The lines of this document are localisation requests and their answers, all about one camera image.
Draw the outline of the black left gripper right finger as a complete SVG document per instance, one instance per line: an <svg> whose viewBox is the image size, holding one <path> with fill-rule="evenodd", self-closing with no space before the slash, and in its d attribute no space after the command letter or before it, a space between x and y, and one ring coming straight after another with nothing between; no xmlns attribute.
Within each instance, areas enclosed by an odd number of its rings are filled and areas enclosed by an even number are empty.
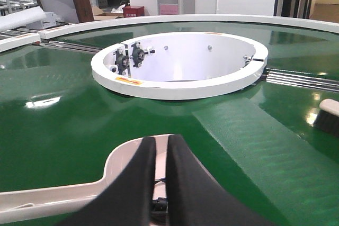
<svg viewBox="0 0 339 226"><path fill-rule="evenodd" d="M179 134L168 137L166 194L170 225L273 225L227 192Z"/></svg>

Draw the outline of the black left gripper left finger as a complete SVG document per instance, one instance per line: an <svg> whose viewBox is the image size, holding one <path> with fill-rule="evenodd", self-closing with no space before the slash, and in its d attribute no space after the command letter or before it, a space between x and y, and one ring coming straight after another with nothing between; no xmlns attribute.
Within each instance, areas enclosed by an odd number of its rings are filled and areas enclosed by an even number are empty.
<svg viewBox="0 0 339 226"><path fill-rule="evenodd" d="M119 176L93 201L58 225L149 225L156 141L144 137Z"/></svg>

